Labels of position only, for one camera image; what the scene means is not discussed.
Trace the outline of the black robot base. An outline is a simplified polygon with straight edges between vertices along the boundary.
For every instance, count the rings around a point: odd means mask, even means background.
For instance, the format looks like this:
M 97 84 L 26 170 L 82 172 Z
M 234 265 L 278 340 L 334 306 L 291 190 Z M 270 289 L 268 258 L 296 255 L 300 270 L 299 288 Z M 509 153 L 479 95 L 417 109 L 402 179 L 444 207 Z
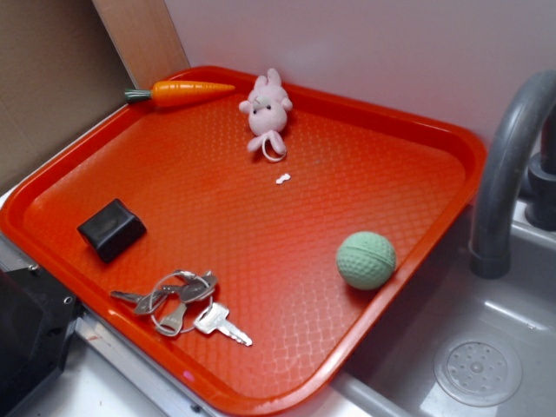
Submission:
M 48 271 L 1 273 L 1 415 L 16 414 L 65 368 L 80 304 Z

